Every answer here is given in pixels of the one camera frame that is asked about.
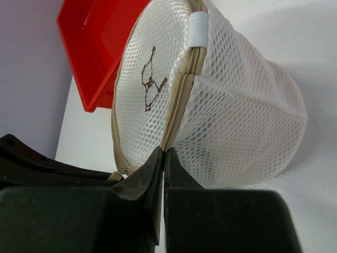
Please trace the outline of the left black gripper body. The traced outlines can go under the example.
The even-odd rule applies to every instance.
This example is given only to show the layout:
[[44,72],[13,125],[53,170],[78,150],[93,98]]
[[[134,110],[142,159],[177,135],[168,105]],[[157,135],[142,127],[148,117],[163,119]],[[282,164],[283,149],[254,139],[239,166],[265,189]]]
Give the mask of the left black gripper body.
[[11,186],[113,187],[124,177],[117,172],[82,169],[50,159],[12,134],[1,137],[1,188]]

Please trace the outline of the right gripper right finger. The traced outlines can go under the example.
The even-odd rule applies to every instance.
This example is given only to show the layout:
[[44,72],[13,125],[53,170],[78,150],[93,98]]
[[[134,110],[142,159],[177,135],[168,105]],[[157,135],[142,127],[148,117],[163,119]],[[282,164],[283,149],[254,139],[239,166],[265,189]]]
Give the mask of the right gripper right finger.
[[167,252],[183,252],[188,246],[187,230],[192,227],[191,200],[202,189],[183,168],[174,148],[165,153],[164,168],[164,222]]

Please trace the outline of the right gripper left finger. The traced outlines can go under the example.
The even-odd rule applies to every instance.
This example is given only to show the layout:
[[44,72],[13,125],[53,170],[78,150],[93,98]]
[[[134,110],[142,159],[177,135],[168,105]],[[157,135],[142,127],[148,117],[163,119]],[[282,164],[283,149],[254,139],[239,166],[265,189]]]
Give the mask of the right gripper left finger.
[[162,150],[156,147],[146,162],[113,187],[121,200],[123,221],[118,233],[122,252],[154,252],[160,242]]

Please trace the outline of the white mesh laundry bag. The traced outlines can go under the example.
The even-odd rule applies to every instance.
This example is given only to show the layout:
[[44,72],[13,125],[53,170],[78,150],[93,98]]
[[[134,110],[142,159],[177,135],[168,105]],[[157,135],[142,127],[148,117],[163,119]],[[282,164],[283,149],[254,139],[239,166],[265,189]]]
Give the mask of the white mesh laundry bag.
[[174,148],[206,188],[254,184],[287,167],[307,119],[290,75],[212,2],[151,1],[137,19],[112,106],[119,173]]

